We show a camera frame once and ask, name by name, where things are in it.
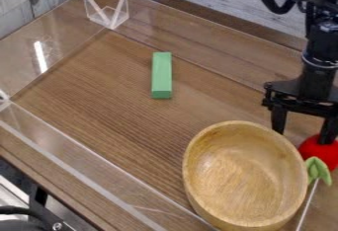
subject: clear plastic bracket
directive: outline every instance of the clear plastic bracket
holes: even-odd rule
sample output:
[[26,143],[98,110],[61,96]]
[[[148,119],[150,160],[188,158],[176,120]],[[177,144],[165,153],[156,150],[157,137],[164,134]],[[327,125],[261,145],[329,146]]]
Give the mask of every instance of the clear plastic bracket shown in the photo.
[[93,0],[82,0],[89,21],[114,30],[129,19],[128,0],[118,0],[116,9],[105,6],[100,8]]

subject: bowl rim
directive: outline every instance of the bowl rim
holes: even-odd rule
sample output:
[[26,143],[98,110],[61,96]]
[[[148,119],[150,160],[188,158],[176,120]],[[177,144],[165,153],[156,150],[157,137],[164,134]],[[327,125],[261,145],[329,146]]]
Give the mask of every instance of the bowl rim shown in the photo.
[[[260,220],[260,221],[252,221],[251,223],[248,223],[244,220],[234,221],[233,219],[226,218],[224,216],[217,216],[214,214],[214,211],[205,207],[204,203],[200,201],[200,197],[197,196],[197,194],[194,193],[194,191],[192,189],[189,175],[188,175],[188,169],[186,169],[186,161],[188,161],[188,157],[189,157],[189,152],[190,152],[190,149],[194,146],[194,142],[200,138],[200,136],[204,135],[210,130],[213,130],[214,128],[225,126],[225,125],[232,125],[232,124],[248,125],[248,126],[252,126],[257,129],[271,133],[273,135],[273,137],[276,137],[283,142],[283,145],[287,148],[289,154],[299,161],[299,166],[301,166],[300,176],[299,176],[299,178],[296,178],[299,180],[299,196],[296,197],[296,200],[289,205],[289,208],[287,209],[287,211],[284,211],[281,214],[276,215],[273,218],[269,218],[267,220]],[[228,120],[228,121],[217,122],[217,123],[206,126],[201,131],[197,132],[197,134],[192,137],[190,141],[188,142],[188,145],[186,145],[186,148],[184,151],[182,162],[181,162],[181,174],[182,174],[182,185],[184,185],[185,193],[189,193],[189,196],[192,197],[192,200],[194,201],[194,203],[197,204],[200,209],[202,209],[206,212],[206,214],[210,215],[212,218],[220,220],[221,222],[225,222],[226,224],[234,225],[234,226],[253,228],[253,227],[265,227],[268,225],[273,225],[280,222],[284,222],[295,215],[295,213],[296,213],[297,209],[300,208],[300,205],[304,201],[305,192],[307,192],[307,172],[305,172],[305,166],[304,166],[303,159],[296,151],[295,146],[289,143],[289,141],[284,138],[284,136],[277,134],[275,131],[272,131],[269,128],[264,127],[263,125],[249,122],[249,121]]]

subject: red object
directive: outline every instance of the red object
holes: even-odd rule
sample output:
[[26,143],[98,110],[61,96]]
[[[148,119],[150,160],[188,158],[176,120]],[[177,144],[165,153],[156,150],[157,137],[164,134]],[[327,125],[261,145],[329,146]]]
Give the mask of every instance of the red object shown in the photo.
[[329,171],[338,167],[338,141],[335,140],[331,144],[317,144],[319,135],[313,135],[307,138],[297,148],[303,160],[315,156],[327,165]]

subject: green rectangular block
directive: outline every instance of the green rectangular block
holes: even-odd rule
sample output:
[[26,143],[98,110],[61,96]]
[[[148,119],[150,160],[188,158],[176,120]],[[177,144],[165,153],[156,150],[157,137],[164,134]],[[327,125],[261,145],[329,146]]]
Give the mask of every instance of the green rectangular block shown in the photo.
[[170,53],[153,53],[153,69],[152,69],[152,98],[170,98]]

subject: wooden bowl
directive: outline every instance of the wooden bowl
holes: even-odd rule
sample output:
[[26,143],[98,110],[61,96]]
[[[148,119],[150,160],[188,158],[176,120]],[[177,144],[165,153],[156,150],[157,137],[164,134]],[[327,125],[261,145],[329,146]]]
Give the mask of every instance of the wooden bowl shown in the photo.
[[307,189],[291,143],[244,121],[217,123],[196,134],[182,157],[182,181],[196,213],[224,231],[277,230]]

